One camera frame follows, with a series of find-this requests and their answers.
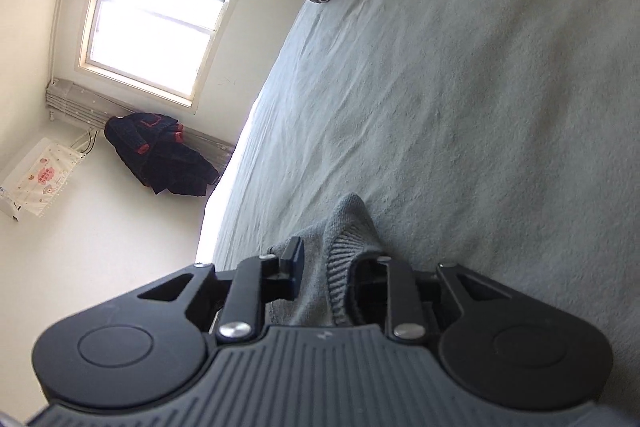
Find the grey knitted sweater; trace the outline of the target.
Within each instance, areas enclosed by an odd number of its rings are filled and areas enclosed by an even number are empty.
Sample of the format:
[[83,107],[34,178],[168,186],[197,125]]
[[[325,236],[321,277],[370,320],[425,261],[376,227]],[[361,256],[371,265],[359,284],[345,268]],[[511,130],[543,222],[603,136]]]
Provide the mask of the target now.
[[299,294],[293,301],[270,303],[267,321],[311,327],[362,325],[356,270],[387,254],[363,200],[355,193],[345,195],[329,217],[297,235],[304,246]]

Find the dark navy hanging coat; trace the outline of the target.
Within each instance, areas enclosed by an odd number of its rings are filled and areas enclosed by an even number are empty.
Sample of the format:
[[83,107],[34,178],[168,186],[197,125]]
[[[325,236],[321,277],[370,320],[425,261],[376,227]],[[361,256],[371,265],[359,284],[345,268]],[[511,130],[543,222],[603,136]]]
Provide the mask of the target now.
[[184,128],[170,116],[132,113],[112,117],[104,135],[134,176],[155,194],[168,191],[202,197],[219,180],[217,169],[184,141]]

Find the grey bed sheet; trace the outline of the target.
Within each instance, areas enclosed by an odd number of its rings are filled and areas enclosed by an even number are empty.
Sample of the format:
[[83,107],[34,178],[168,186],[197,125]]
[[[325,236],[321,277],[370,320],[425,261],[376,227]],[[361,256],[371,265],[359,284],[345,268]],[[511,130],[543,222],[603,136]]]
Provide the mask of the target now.
[[602,329],[639,405],[639,0],[306,4],[208,201],[230,269],[345,194],[390,251],[455,261]]

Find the white covered air conditioner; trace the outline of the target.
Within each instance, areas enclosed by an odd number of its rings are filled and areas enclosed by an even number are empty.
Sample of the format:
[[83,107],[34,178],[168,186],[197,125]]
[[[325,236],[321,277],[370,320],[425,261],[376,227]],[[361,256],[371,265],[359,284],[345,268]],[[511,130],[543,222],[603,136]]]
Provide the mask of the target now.
[[85,154],[42,138],[1,180],[1,212],[20,222],[41,217],[60,194]]

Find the grey radiator under window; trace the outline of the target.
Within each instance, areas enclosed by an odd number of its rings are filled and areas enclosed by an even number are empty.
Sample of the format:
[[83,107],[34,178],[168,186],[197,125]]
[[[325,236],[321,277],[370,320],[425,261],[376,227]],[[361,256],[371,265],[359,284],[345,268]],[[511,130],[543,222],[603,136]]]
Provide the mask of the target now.
[[[112,117],[124,117],[138,110],[70,80],[54,78],[46,88],[46,106],[51,118],[76,127],[102,130]],[[224,172],[234,146],[201,131],[184,127],[184,143],[201,153],[219,172]]]

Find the bright window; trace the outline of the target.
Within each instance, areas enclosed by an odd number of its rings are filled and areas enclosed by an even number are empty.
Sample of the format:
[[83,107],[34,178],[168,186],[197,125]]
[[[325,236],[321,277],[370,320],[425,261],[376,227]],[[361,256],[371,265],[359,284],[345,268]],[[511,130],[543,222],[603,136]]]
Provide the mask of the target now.
[[191,108],[230,1],[89,0],[79,66]]

